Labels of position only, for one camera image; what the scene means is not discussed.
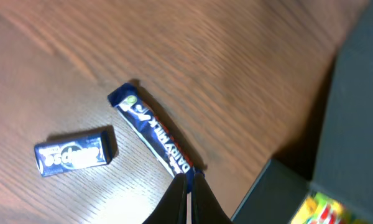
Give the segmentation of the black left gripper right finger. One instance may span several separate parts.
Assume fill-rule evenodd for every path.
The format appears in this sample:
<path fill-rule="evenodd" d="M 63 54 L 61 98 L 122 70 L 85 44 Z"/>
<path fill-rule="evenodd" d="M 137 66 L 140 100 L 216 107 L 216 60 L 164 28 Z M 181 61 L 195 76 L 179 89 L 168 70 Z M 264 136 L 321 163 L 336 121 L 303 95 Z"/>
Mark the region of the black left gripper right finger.
<path fill-rule="evenodd" d="M 192 224 L 232 224 L 202 173 L 196 173 L 193 179 L 191 222 Z"/>

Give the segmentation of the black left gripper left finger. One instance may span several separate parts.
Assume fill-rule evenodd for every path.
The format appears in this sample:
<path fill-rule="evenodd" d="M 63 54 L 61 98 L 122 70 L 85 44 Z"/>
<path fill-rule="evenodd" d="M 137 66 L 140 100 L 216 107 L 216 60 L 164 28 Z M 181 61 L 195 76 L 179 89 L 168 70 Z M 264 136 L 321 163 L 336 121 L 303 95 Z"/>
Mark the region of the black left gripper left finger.
<path fill-rule="evenodd" d="M 185 174 L 177 174 L 143 224 L 185 224 L 186 220 L 187 178 Z"/>

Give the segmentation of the blue Dairy Milk chocolate bar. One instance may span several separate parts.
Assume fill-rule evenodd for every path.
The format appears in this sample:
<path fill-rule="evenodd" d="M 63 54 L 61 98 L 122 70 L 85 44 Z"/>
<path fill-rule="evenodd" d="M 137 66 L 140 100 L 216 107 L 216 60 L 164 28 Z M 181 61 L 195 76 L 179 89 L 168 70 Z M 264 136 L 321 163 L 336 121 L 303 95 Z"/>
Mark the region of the blue Dairy Milk chocolate bar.
<path fill-rule="evenodd" d="M 131 83 L 125 83 L 108 95 L 108 101 L 170 175 L 186 175 L 186 190 L 190 193 L 194 176 L 201 171 L 195 168 L 192 160 L 143 100 L 137 88 Z"/>

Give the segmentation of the blue Eclipse mints tin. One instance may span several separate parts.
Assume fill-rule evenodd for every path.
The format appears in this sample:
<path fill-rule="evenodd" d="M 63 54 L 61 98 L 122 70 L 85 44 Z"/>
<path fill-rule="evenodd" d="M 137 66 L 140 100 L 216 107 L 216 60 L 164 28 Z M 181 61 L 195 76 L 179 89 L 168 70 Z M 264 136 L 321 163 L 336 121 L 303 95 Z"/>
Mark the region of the blue Eclipse mints tin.
<path fill-rule="evenodd" d="M 34 152 L 42 177 L 107 165 L 113 158 L 107 131 L 43 142 L 34 146 Z"/>

